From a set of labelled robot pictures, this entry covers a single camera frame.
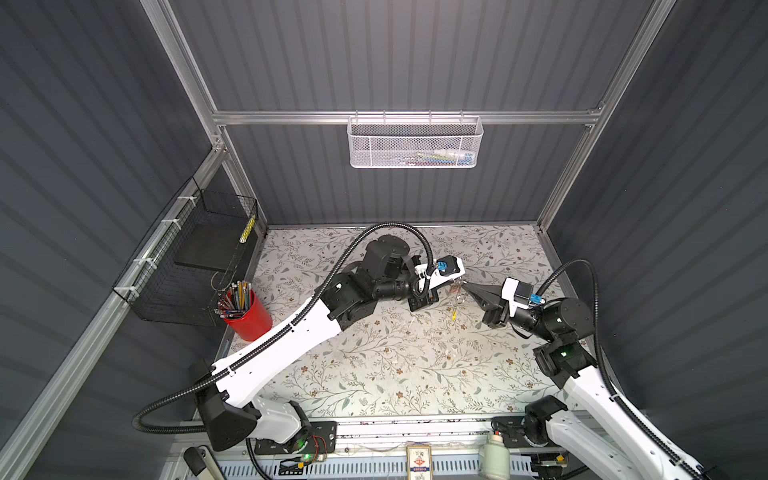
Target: black wire basket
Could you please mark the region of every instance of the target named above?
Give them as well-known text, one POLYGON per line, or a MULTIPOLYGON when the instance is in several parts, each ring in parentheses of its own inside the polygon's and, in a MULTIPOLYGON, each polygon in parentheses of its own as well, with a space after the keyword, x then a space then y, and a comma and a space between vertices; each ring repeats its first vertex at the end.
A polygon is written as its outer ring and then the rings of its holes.
POLYGON ((140 264, 133 282, 113 290, 144 320, 221 324, 215 305, 220 292, 245 275, 258 241, 252 231, 257 221, 256 199, 197 190, 174 220, 163 220, 167 225, 157 245, 138 258, 137 249, 126 264, 123 273, 140 264), (201 248, 217 258, 197 260, 201 248))

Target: gray corrugated wall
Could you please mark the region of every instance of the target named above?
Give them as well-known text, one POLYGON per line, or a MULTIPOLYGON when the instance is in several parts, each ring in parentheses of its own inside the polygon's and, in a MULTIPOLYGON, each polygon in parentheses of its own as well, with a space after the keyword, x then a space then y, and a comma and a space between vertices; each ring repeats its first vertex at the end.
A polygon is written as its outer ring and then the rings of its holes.
POLYGON ((270 225, 536 220, 584 127, 492 125, 475 168, 349 165, 341 126, 228 127, 270 225))
MULTIPOLYGON (((650 1, 171 4, 220 110, 497 111, 597 107, 650 1)), ((342 127, 229 129, 272 225, 535 220, 581 132, 486 126, 474 169, 356 170, 342 127)))
POLYGON ((550 229, 630 398, 733 479, 765 478, 766 81, 768 2, 680 0, 550 229))
MULTIPOLYGON (((139 2, 0 3, 0 445, 209 150, 139 2)), ((126 322, 41 454, 49 478, 145 451, 129 410, 185 375, 169 363, 215 348, 126 322)), ((134 464, 114 467, 149 468, 134 464)))

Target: red pencil holder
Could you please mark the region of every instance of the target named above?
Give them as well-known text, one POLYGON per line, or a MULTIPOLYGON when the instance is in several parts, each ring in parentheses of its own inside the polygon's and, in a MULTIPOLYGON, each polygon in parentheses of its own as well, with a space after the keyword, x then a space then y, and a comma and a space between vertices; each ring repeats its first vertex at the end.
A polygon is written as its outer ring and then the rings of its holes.
POLYGON ((250 291, 250 310, 239 319, 224 319, 224 321, 246 342, 253 342, 272 328, 272 316, 266 311, 253 290, 250 291))

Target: card with red logo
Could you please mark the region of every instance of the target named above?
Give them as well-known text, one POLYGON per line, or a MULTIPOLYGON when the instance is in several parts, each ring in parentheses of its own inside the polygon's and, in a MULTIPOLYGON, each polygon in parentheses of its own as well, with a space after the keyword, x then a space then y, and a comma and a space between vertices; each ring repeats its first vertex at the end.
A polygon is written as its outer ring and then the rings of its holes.
POLYGON ((408 445, 408 480, 432 480, 432 450, 429 445, 408 445))

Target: floral tablecloth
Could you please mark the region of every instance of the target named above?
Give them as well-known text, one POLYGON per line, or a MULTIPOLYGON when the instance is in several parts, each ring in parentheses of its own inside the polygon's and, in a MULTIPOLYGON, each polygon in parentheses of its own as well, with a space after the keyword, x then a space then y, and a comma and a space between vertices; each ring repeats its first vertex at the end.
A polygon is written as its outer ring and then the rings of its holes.
MULTIPOLYGON (((464 260, 464 280, 501 285, 507 276, 540 284, 551 273, 533 226, 429 227, 435 258, 464 260)), ((271 230, 253 288, 274 324, 291 314, 322 283, 328 269, 360 230, 271 230)), ((408 232, 392 233, 422 253, 408 232)), ((365 252, 363 241, 350 261, 365 252)), ((509 328, 489 329, 482 310, 457 286, 439 289, 440 302, 416 313, 408 303, 381 301, 373 315, 321 343, 276 376, 261 392, 296 400, 310 417, 428 415, 520 411, 557 392, 538 371, 533 348, 509 328)), ((555 282, 547 292, 561 296, 555 282)), ((230 352, 247 345, 235 336, 230 352)))

